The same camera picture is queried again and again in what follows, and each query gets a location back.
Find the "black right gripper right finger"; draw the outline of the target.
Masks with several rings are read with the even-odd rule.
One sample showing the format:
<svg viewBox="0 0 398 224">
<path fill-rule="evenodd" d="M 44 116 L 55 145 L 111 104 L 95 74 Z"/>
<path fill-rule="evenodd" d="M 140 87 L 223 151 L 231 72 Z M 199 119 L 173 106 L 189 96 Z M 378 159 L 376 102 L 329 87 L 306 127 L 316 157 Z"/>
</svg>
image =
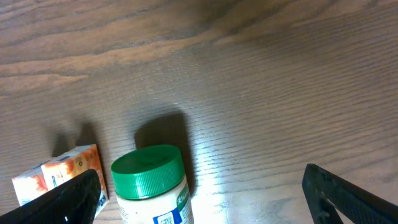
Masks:
<svg viewBox="0 0 398 224">
<path fill-rule="evenodd" d="M 353 223 L 397 223 L 397 205 L 315 164 L 307 164 L 302 188 L 314 223 L 342 223 L 339 213 Z"/>
</svg>

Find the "orange small box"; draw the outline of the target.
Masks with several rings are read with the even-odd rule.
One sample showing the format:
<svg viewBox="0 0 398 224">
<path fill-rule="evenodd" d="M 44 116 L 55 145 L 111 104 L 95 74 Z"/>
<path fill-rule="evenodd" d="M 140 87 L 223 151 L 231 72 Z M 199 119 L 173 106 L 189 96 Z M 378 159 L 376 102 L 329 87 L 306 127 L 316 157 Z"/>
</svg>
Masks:
<svg viewBox="0 0 398 224">
<path fill-rule="evenodd" d="M 48 192 L 47 184 L 45 183 L 41 169 L 41 165 L 46 162 L 47 161 L 44 161 L 23 172 L 21 175 L 12 178 L 12 184 L 20 206 Z"/>
<path fill-rule="evenodd" d="M 109 202 L 109 197 L 96 144 L 77 146 L 41 165 L 48 190 L 58 187 L 88 169 L 94 169 L 97 172 L 101 183 L 101 194 L 95 213 L 97 216 Z"/>
</svg>

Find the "green lid jar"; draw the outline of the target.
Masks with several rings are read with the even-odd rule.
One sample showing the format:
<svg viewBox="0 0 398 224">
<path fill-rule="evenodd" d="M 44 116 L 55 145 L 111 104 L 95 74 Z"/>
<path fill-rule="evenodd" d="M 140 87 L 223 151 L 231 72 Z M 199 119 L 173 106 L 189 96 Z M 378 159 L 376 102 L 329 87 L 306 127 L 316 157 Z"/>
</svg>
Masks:
<svg viewBox="0 0 398 224">
<path fill-rule="evenodd" d="M 111 165 L 124 224 L 193 224 L 190 189 L 180 149 L 149 146 Z"/>
</svg>

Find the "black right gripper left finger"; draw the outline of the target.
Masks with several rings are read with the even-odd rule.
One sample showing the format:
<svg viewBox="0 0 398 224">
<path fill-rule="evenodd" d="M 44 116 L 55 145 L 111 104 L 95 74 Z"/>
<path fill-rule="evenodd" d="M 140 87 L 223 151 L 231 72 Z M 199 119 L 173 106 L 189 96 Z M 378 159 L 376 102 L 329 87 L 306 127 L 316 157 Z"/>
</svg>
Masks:
<svg viewBox="0 0 398 224">
<path fill-rule="evenodd" d="M 1 223 L 93 223 L 100 194 L 97 172 L 88 169 L 33 201 L 1 215 Z"/>
</svg>

